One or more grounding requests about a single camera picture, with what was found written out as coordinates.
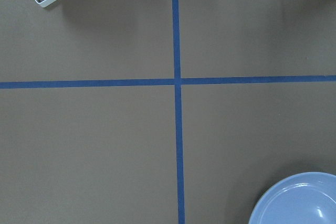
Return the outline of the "light blue plate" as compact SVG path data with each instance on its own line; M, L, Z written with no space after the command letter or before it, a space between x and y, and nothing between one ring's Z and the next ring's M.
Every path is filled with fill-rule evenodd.
M306 172L271 186L249 223L335 223L335 175Z

